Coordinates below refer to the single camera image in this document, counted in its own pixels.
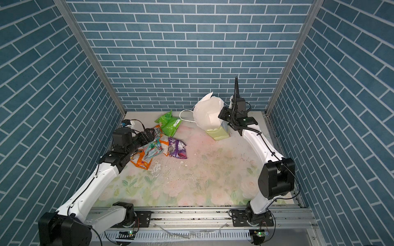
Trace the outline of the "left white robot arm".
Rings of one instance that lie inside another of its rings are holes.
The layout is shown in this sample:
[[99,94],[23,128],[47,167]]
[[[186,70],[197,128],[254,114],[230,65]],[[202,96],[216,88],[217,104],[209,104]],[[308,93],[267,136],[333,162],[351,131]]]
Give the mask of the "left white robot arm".
[[116,129],[113,145],[99,160],[84,184],[55,212],[46,212],[38,222],[42,246],[88,246],[93,236],[114,225],[133,228],[139,222],[134,205],[114,203],[107,211],[89,217],[94,203],[108,185],[123,171],[130,158],[155,139],[155,130],[142,132],[128,127]]

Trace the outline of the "green Lay's chips bag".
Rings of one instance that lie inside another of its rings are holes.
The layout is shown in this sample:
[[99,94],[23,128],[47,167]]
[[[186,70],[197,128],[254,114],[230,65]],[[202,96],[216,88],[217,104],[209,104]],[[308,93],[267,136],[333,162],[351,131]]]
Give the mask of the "green Lay's chips bag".
[[181,122],[182,120],[180,118],[172,115],[172,111],[165,113],[155,121],[155,123],[160,125],[162,132],[169,137],[175,135]]

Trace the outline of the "teal Fox's mint candy bag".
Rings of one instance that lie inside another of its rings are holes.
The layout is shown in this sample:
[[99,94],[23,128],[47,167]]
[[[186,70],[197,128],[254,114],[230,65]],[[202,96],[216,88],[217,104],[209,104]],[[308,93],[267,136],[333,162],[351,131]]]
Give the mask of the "teal Fox's mint candy bag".
[[144,159],[146,160],[152,159],[153,157],[161,154],[162,152],[163,152],[163,148],[161,146],[160,141],[158,139],[155,139],[144,147],[144,153],[145,153]]

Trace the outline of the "colourful paper gift bag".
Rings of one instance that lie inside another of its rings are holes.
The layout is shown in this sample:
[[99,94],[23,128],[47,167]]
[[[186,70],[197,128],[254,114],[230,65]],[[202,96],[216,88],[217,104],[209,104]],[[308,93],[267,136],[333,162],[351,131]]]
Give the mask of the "colourful paper gift bag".
[[[200,129],[204,130],[215,141],[229,138],[227,127],[223,126],[223,120],[219,119],[219,113],[224,107],[224,101],[210,92],[200,99],[193,110],[182,110],[179,118],[186,122],[195,123]],[[193,120],[186,120],[181,117],[185,111],[192,112]]]

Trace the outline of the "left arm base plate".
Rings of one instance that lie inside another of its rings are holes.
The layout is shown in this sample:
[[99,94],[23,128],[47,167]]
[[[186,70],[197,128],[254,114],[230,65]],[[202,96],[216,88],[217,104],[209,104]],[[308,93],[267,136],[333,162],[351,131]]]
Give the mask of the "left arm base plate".
[[125,228],[148,228],[151,221],[151,211],[127,212],[121,226]]

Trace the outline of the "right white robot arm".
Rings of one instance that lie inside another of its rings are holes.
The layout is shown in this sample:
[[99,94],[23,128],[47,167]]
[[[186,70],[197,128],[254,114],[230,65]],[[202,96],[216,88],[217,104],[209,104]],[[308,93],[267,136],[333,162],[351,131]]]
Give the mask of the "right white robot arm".
[[268,217],[269,207],[278,200],[287,200],[286,195],[294,190],[295,163],[278,153],[262,133],[258,122],[248,116],[245,99],[233,96],[229,107],[219,113],[219,119],[246,139],[263,164],[258,178],[259,191],[247,203],[246,216],[251,224]]

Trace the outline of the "purple snack packet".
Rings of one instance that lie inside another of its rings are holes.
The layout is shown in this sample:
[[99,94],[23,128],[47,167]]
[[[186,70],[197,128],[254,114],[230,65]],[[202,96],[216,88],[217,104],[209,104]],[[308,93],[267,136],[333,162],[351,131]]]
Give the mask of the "purple snack packet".
[[186,144],[178,139],[169,138],[169,156],[178,159],[187,159]]

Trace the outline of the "Fox's fruits candy bag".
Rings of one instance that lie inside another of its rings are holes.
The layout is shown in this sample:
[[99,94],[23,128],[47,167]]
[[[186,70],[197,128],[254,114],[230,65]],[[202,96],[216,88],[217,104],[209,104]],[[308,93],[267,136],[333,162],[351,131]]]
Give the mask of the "Fox's fruits candy bag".
[[167,135],[162,134],[162,136],[159,139],[159,143],[161,144],[162,147],[162,153],[165,156],[169,155],[169,137]]
[[155,136],[161,136],[161,135],[163,134],[160,125],[154,126],[153,129],[154,129],[154,131],[155,131]]

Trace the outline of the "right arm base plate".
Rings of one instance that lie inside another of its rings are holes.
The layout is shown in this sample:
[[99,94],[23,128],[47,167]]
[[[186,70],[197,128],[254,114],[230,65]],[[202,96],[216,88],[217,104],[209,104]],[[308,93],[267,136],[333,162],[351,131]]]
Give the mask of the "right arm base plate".
[[251,209],[238,210],[231,209],[228,211],[234,227],[272,227],[274,218],[270,211],[262,214],[254,214]]

